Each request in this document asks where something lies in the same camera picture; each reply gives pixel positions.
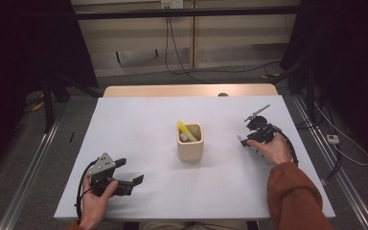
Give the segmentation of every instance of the sleeve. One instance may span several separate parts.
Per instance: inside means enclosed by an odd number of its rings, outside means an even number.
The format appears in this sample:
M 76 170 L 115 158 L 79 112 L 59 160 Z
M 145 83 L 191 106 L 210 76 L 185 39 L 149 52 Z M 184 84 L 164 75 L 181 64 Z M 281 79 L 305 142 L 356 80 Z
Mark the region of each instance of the sleeve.
M 274 229 L 332 229 L 322 213 L 321 194 L 292 162 L 271 170 L 267 204 Z
M 68 226 L 65 230 L 83 230 L 83 229 L 80 228 L 78 221 L 74 221 L 73 224 Z

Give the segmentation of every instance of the aluminum rail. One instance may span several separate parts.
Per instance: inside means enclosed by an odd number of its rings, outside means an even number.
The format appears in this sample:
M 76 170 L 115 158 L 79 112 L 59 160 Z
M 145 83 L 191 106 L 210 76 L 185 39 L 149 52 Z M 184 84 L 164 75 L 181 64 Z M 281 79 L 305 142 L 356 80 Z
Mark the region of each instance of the aluminum rail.
M 58 124 L 63 114 L 66 110 L 66 105 L 59 107 L 59 113 L 55 122 L 53 123 L 52 127 L 50 128 L 49 132 L 44 134 L 40 146 L 38 147 L 34 159 L 29 166 L 28 170 L 26 171 L 25 176 L 23 177 L 22 182 L 20 183 L 19 187 L 13 198 L 11 199 L 11 203 L 7 208 L 4 216 L 0 222 L 0 230 L 12 230 L 15 226 L 17 219 L 19 218 L 20 212 L 23 209 L 23 206 L 26 202 L 26 199 L 32 189 L 34 184 L 35 178 L 37 177 L 37 173 L 40 169 L 40 166 L 44 160 L 44 156 L 46 155 L 52 141 L 56 135 Z
M 322 7 L 304 7 L 305 11 L 318 11 Z M 229 15 L 271 15 L 296 14 L 300 6 L 226 8 L 226 9 L 172 9 L 146 11 L 77 11 L 75 13 L 28 14 L 40 20 L 95 20 L 118 18 L 186 17 L 186 16 L 229 16 Z
M 304 104 L 303 99 L 296 98 L 296 97 L 293 97 L 293 99 L 294 99 L 294 102 L 298 110 L 303 116 L 304 120 L 308 121 L 309 126 L 312 126 L 310 118 L 306 112 L 307 107 Z M 316 144 L 318 145 L 322 154 L 324 155 L 328 165 L 332 169 L 334 167 L 334 162 L 336 162 L 336 156 L 332 148 L 328 144 L 326 138 L 322 134 L 321 130 L 317 127 L 310 128 L 310 133 L 312 134 L 313 139 L 315 140 Z M 357 191 L 355 186 L 352 184 L 348 175 L 345 173 L 345 171 L 342 168 L 339 169 L 335 177 L 336 177 L 336 180 L 341 190 L 343 191 L 346 198 L 348 199 L 363 229 L 368 230 L 368 207 L 366 203 L 364 202 L 363 198 L 360 196 L 359 192 Z

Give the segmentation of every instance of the hand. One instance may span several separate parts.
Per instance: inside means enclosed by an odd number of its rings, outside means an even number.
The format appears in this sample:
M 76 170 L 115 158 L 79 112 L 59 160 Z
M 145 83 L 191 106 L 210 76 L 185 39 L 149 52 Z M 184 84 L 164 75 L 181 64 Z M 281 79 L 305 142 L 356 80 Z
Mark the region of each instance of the hand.
M 291 153 L 288 149 L 287 141 L 279 133 L 276 133 L 273 140 L 267 144 L 262 144 L 254 140 L 248 140 L 247 144 L 261 151 L 264 158 L 274 166 L 291 161 Z
M 118 187 L 118 181 L 114 180 L 106 187 L 103 195 L 96 196 L 91 191 L 88 174 L 85 175 L 82 190 L 88 191 L 82 196 L 82 217 L 80 227 L 84 230 L 98 229 L 104 219 L 108 200 Z

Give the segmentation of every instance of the white table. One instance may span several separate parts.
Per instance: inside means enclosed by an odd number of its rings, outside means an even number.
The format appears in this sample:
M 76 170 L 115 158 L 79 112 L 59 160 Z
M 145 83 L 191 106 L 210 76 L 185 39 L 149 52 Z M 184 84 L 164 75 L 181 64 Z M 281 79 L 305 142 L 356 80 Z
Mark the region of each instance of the white table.
M 76 192 L 86 165 L 103 152 L 126 158 L 114 177 L 144 182 L 131 196 L 109 200 L 107 219 L 267 219 L 266 182 L 271 166 L 236 135 L 250 132 L 244 119 L 270 104 L 261 115 L 280 127 L 296 149 L 299 168 L 319 189 L 326 217 L 334 210 L 281 96 L 121 97 L 99 99 L 80 154 L 55 218 L 75 219 Z M 175 122 L 201 123 L 204 152 L 199 162 L 178 158 Z

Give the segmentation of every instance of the beige cup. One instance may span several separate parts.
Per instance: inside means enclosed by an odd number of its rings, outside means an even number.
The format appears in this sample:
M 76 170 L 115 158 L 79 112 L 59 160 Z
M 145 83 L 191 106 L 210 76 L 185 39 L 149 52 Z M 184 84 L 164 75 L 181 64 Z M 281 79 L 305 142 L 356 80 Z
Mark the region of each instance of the beige cup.
M 198 161 L 202 157 L 202 150 L 204 146 L 204 134 L 200 124 L 186 124 L 187 129 L 198 140 L 197 142 L 181 142 L 181 131 L 177 129 L 177 147 L 178 157 L 182 161 L 191 162 Z

